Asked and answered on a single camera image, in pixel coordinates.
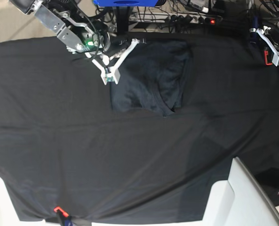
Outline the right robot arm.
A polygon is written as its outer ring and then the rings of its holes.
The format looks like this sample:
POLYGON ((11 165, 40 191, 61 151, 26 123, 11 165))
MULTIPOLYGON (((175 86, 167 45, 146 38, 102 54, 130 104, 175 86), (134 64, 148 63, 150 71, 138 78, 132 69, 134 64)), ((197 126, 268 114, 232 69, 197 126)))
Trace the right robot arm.
POLYGON ((119 67, 139 39, 118 35, 101 21, 108 8, 88 17, 74 0, 13 0, 25 15, 33 14, 73 54, 84 54, 100 70, 104 84, 119 83, 119 67))

